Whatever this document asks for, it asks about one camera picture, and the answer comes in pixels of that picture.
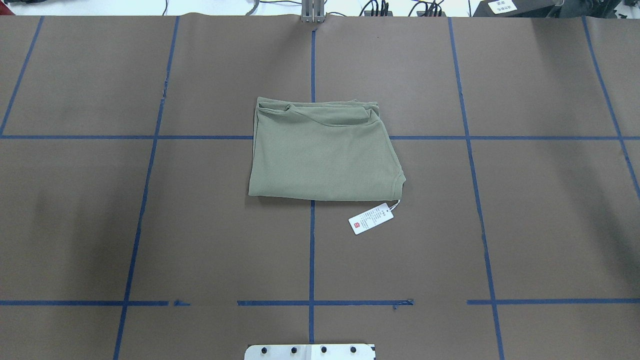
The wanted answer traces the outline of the olive green long-sleeve shirt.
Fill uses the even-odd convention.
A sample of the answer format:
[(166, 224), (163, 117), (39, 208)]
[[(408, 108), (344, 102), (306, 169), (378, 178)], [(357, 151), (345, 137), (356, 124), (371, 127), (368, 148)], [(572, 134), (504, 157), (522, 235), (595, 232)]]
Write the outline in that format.
[(405, 182), (377, 102), (256, 101), (250, 196), (399, 201)]

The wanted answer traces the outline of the white paper price tag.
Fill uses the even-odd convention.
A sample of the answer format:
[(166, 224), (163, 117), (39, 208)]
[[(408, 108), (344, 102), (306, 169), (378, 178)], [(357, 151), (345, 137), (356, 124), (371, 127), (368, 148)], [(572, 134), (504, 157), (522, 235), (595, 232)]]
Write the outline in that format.
[(402, 203), (401, 200), (396, 200), (393, 203), (382, 202), (373, 208), (352, 216), (348, 219), (352, 232), (355, 235), (360, 235), (390, 221), (394, 218), (393, 211), (400, 203)]

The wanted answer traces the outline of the aluminium frame post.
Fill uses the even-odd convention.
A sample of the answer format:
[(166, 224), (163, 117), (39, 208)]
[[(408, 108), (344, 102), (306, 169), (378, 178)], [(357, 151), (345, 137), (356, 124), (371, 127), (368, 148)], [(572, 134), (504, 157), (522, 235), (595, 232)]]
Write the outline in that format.
[(301, 21), (303, 23), (324, 23), (326, 19), (325, 0), (300, 0)]

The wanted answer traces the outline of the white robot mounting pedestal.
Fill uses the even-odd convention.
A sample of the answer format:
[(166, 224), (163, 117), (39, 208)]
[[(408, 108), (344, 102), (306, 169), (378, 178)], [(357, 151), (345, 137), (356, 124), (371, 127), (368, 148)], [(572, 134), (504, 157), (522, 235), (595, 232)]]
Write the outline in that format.
[(375, 360), (374, 344), (255, 344), (247, 347), (245, 360)]

